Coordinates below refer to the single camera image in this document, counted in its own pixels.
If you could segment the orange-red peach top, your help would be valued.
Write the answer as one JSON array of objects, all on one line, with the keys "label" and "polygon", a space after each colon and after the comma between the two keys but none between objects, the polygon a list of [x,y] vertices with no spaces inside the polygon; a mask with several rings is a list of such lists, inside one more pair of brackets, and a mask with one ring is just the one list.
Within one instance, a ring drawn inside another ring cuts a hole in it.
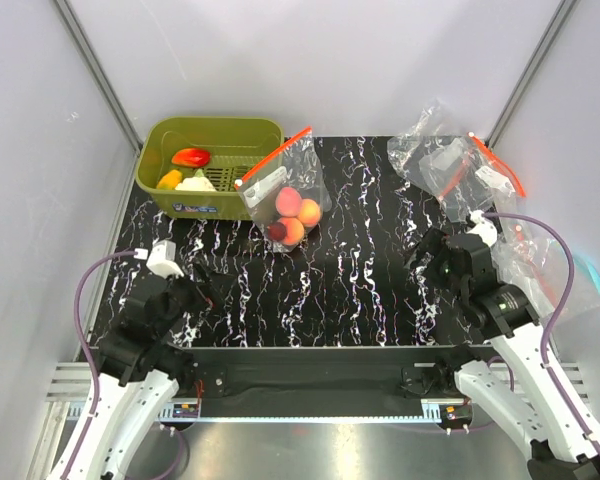
[{"label": "orange-red peach top", "polygon": [[279,222],[285,227],[285,236],[281,243],[293,247],[300,243],[305,236],[303,223],[295,217],[282,217]]}]

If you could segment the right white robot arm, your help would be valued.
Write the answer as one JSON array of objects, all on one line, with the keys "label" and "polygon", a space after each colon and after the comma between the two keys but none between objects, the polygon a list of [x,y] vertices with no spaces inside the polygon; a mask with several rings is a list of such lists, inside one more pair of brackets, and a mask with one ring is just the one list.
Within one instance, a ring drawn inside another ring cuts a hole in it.
[{"label": "right white robot arm", "polygon": [[460,395],[478,404],[523,454],[534,479],[600,479],[600,423],[578,395],[547,342],[525,293],[500,280],[485,235],[430,229],[409,266],[424,267],[454,294],[466,320],[502,358],[524,394],[492,375],[469,345],[438,356],[423,376],[424,391]]}]

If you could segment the orange peach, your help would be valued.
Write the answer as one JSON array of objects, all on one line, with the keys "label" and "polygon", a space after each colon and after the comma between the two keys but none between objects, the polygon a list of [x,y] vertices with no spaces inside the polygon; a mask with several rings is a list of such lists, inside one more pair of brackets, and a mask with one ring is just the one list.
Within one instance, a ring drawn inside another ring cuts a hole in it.
[{"label": "orange peach", "polygon": [[322,209],[320,205],[312,199],[303,199],[297,219],[305,228],[315,227],[322,218]]}]

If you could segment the dark red plum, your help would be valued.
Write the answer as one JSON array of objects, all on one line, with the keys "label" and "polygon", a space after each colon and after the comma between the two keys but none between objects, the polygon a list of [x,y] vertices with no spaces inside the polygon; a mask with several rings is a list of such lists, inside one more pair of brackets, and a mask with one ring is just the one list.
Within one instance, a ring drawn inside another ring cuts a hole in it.
[{"label": "dark red plum", "polygon": [[284,223],[276,221],[266,228],[267,237],[275,242],[282,242],[287,235],[287,228]]}]

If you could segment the pink peach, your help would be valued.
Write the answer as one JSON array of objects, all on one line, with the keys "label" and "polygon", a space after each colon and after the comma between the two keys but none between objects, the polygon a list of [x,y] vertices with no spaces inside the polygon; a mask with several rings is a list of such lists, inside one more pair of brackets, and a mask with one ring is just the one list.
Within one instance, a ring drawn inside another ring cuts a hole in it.
[{"label": "pink peach", "polygon": [[296,217],[300,210],[302,197],[292,187],[283,187],[277,194],[275,207],[279,215],[283,217]]}]

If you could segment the clear bag orange zipper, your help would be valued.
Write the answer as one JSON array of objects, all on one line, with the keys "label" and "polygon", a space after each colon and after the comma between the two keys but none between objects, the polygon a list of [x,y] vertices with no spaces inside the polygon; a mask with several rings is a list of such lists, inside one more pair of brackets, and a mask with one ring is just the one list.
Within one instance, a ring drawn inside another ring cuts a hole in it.
[{"label": "clear bag orange zipper", "polygon": [[298,247],[333,206],[310,127],[251,167],[234,187],[276,253]]}]

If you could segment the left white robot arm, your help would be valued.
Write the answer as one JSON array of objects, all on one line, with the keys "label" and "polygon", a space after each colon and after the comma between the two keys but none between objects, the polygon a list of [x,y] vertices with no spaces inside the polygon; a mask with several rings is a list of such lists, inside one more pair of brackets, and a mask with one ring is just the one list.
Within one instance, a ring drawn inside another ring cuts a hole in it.
[{"label": "left white robot arm", "polygon": [[194,357],[170,345],[171,329],[219,303],[210,272],[200,265],[186,274],[168,263],[136,278],[99,343],[87,403],[49,478],[126,478],[161,408],[196,384]]}]

